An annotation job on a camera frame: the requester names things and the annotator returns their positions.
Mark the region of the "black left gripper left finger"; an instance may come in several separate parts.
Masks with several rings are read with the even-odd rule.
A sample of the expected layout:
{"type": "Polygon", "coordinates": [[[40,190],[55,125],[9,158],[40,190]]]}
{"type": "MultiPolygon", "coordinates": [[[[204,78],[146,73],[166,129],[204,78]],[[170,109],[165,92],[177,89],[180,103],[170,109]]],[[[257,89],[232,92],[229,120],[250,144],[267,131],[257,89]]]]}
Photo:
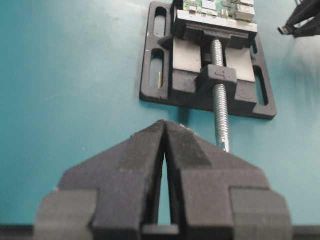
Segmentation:
{"type": "Polygon", "coordinates": [[[66,170],[38,210],[36,240],[140,240],[158,217],[165,122],[66,170]]]}

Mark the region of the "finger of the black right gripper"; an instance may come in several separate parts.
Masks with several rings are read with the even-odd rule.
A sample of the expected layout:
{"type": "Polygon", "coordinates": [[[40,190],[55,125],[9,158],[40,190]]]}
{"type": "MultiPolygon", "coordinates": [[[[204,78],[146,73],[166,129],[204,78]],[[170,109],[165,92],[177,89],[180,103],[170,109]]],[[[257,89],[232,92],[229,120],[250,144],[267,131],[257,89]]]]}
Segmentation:
{"type": "Polygon", "coordinates": [[[319,0],[303,0],[297,5],[292,15],[286,22],[286,29],[289,32],[294,32],[298,28],[295,25],[307,21],[301,28],[310,29],[320,26],[320,1],[319,0]]]}
{"type": "Polygon", "coordinates": [[[297,28],[294,33],[294,38],[313,37],[320,35],[320,21],[312,19],[300,28],[297,28]]]}

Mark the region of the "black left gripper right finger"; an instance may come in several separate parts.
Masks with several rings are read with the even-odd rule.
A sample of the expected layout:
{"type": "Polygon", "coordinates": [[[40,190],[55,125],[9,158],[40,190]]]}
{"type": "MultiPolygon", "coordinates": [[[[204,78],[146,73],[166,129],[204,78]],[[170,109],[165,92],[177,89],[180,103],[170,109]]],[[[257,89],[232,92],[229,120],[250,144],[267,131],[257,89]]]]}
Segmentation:
{"type": "Polygon", "coordinates": [[[258,167],[165,123],[171,220],[186,240],[290,240],[291,215],[258,167]]]}

